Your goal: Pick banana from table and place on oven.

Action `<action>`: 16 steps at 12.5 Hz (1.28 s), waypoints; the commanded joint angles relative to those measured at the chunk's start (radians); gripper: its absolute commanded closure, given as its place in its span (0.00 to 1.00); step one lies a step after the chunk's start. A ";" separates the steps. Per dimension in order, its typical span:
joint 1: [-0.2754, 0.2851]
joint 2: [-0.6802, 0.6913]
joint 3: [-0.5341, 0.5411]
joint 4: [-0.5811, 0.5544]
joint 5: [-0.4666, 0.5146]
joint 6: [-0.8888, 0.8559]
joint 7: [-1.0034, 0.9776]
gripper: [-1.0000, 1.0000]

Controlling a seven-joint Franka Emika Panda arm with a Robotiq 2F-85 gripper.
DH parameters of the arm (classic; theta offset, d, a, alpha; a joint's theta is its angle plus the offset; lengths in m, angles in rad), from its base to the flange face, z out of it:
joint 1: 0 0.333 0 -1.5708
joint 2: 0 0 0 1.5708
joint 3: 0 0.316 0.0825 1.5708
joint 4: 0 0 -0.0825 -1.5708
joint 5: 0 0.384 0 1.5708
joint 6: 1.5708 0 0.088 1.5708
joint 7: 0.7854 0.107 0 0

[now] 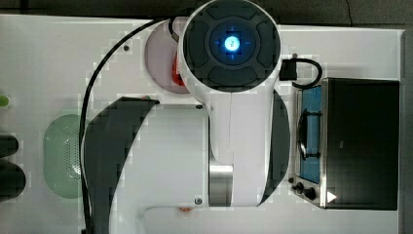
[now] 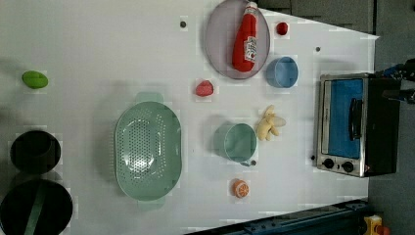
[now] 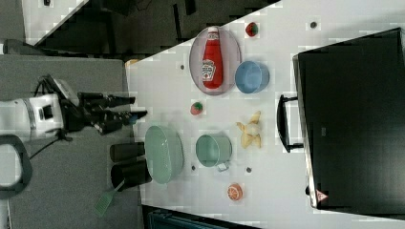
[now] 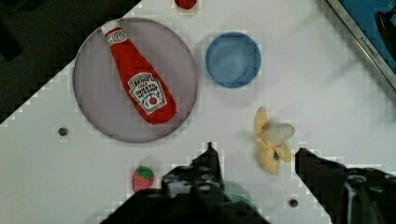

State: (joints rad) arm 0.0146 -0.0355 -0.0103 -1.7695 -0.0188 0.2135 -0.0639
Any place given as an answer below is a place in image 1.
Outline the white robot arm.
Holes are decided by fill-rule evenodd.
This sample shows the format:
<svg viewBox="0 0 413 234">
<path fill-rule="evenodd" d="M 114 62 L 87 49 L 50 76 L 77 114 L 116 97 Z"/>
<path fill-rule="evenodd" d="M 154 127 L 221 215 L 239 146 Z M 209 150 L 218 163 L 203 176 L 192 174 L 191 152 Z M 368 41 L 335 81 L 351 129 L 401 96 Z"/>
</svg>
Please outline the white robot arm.
<svg viewBox="0 0 413 234">
<path fill-rule="evenodd" d="M 271 193 L 274 147 L 289 146 L 275 90 L 282 68 L 277 23 L 248 0 L 212 0 L 186 21 L 177 65 L 208 117 L 206 155 L 181 155 L 128 170 L 127 159 L 154 99 L 121 97 L 84 126 L 86 229 L 83 234 L 144 234 L 153 208 L 255 207 Z M 121 186 L 128 173 L 131 184 Z"/>
</svg>

